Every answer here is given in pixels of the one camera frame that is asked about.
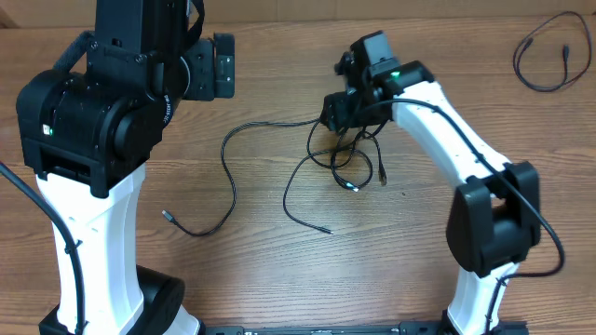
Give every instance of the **wooden table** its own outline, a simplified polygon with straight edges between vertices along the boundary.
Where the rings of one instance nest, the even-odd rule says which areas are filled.
[[[516,44],[545,18],[377,20],[209,25],[237,39],[232,100],[184,102],[152,152],[138,212],[138,263],[186,282],[184,305],[207,325],[284,327],[395,324],[440,318],[454,294],[457,264],[445,242],[452,191],[418,145],[396,127],[379,137],[388,185],[354,194],[310,163],[290,193],[290,210],[332,228],[325,235],[289,220],[281,198],[305,156],[308,127],[248,130],[226,152],[238,204],[221,232],[191,238],[161,216],[168,208],[193,230],[229,209],[220,166],[224,135],[252,120],[317,117],[323,97],[343,88],[332,66],[364,34],[386,31],[402,61],[421,60],[455,108],[494,148],[529,160],[541,174],[543,213],[567,251],[564,272],[519,279],[501,316],[533,333],[593,334],[596,327],[596,75],[552,94],[524,87],[511,69]],[[596,32],[595,18],[587,18]],[[51,67],[80,29],[0,31],[0,159],[29,184],[14,110],[20,89]],[[543,32],[522,64],[528,78],[555,83],[561,48],[580,70],[587,47],[578,23]],[[322,129],[316,148],[335,137]],[[364,150],[374,156],[371,143]],[[356,161],[362,178],[366,165]],[[58,303],[59,276],[48,219],[0,179],[0,332],[34,334]],[[548,236],[523,271],[556,263]]]

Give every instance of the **wooden surface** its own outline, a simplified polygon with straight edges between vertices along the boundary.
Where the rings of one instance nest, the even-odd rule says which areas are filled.
[[[237,95],[184,102],[152,153],[138,212],[138,263],[186,282],[185,307],[210,325],[282,327],[394,324],[438,319],[454,294],[457,264],[445,242],[452,191],[418,145],[396,127],[380,135],[387,187],[373,180],[357,194],[328,170],[306,164],[290,193],[290,210],[332,228],[325,235],[289,220],[286,182],[305,156],[308,128],[247,130],[228,144],[237,208],[221,232],[186,236],[166,222],[168,208],[199,231],[229,209],[219,162],[221,141],[252,120],[317,117],[323,97],[341,90],[332,66],[348,46],[379,29],[402,61],[421,60],[464,118],[497,151],[530,160],[541,174],[543,213],[567,251],[556,277],[519,279],[501,316],[527,320],[533,333],[593,334],[596,327],[596,101],[594,68],[573,87],[538,94],[511,70],[518,41],[545,18],[377,20],[208,25],[237,39]],[[596,18],[589,17],[592,31]],[[50,68],[78,29],[0,31],[0,159],[29,184],[14,103],[20,89]],[[554,83],[561,47],[583,67],[579,25],[560,21],[536,38],[522,64],[527,77]],[[320,130],[316,148],[333,144]],[[362,148],[374,155],[370,143]],[[355,162],[362,178],[365,164]],[[34,334],[60,297],[51,226],[0,179],[0,333]],[[546,234],[523,271],[551,268]]]
[[[0,10],[7,13],[8,27],[85,27],[95,22],[96,3],[0,0]],[[238,23],[521,17],[554,15],[563,10],[589,15],[596,10],[596,0],[205,0],[205,8],[207,22]]]

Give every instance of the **screw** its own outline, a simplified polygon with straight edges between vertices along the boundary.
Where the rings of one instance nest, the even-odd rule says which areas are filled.
[[[145,62],[145,55],[135,56],[134,61],[136,61],[138,64],[143,64]]]

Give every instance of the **table top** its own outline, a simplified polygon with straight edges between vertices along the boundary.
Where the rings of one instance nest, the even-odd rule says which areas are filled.
[[[511,68],[517,43],[546,18],[369,20],[206,26],[237,40],[232,100],[184,101],[152,152],[137,215],[138,264],[182,278],[184,306],[208,326],[286,327],[395,324],[433,320],[454,295],[458,266],[445,240],[453,192],[404,131],[379,136],[388,185],[373,179],[357,194],[329,170],[307,163],[290,190],[297,217],[335,231],[322,234],[286,217],[283,191],[305,156],[310,127],[260,128],[230,140],[226,160],[237,206],[222,230],[192,238],[164,220],[167,208],[194,231],[214,225],[232,195],[220,165],[224,135],[254,120],[303,121],[319,115],[325,95],[343,89],[333,65],[365,34],[384,30],[402,61],[420,60],[455,109],[498,152],[528,160],[541,176],[544,216],[567,252],[564,271],[518,279],[501,318],[526,320],[533,333],[591,334],[596,327],[596,100],[594,69],[572,87],[540,94]],[[587,18],[596,31],[596,18]],[[81,29],[0,30],[0,160],[34,185],[22,162],[20,89],[49,69]],[[541,33],[522,68],[537,83],[562,77],[561,49],[581,70],[587,46],[578,23]],[[336,138],[319,129],[316,149]],[[375,162],[371,143],[362,143]],[[347,170],[364,178],[366,164]],[[59,302],[60,279],[48,219],[0,179],[0,329],[32,334]],[[543,232],[521,270],[556,264]]]

